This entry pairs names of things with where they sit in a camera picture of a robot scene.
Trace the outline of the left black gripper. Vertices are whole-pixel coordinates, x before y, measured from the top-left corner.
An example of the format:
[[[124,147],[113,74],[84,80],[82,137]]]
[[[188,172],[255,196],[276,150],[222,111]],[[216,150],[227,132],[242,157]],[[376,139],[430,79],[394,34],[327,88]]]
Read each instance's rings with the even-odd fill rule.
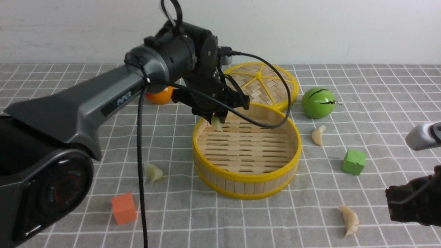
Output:
[[[192,114],[211,124],[216,117],[224,123],[228,109],[249,109],[249,96],[239,89],[230,77],[218,72],[221,56],[218,54],[218,39],[210,34],[196,42],[197,61],[195,68],[184,74],[186,89],[174,89],[172,101],[183,103],[192,109]]]

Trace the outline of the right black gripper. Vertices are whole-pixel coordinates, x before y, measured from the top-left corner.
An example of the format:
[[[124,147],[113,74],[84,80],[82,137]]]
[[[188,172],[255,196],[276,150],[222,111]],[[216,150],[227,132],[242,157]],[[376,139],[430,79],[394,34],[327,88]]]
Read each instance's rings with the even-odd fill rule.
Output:
[[[441,167],[434,174],[385,190],[391,221],[441,226]]]

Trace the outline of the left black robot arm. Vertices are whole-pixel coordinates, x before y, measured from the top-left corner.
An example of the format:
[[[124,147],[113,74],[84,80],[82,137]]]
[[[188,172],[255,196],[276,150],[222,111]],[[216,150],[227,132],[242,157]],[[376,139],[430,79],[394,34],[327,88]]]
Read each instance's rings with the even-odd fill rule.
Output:
[[[229,108],[248,109],[249,97],[216,74],[230,51],[207,29],[168,21],[123,65],[8,105],[1,114],[1,247],[18,247],[79,206],[93,181],[93,160],[102,158],[99,127],[136,97],[183,79],[187,88],[172,100],[194,115],[225,121]]]

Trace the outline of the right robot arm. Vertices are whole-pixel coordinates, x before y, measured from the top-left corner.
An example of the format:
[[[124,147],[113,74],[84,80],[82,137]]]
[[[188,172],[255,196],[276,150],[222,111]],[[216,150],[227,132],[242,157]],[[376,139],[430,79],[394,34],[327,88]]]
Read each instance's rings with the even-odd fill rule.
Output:
[[[406,136],[409,148],[420,151],[439,148],[440,123],[415,126]],[[385,190],[391,221],[441,226],[441,166],[434,173],[410,180],[406,185],[390,186]]]

